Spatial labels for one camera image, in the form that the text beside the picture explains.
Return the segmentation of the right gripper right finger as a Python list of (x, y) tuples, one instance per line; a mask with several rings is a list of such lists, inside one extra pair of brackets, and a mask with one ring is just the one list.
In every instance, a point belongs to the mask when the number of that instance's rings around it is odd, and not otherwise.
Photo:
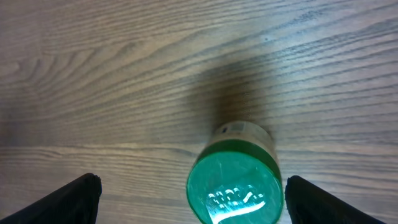
[(384, 224), (298, 175), (287, 179), (285, 201), (292, 224)]

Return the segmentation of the green lid clear jar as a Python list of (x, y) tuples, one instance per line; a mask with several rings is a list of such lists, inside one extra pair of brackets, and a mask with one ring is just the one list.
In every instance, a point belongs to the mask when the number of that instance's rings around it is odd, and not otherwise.
[(277, 223), (284, 193), (270, 135), (248, 121), (222, 125), (195, 161), (186, 195), (201, 223)]

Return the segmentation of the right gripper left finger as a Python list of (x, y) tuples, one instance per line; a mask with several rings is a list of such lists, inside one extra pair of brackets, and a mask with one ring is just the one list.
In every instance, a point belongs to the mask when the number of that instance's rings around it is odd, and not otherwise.
[(95, 224), (101, 179), (86, 173), (46, 197), (1, 220), (3, 224)]

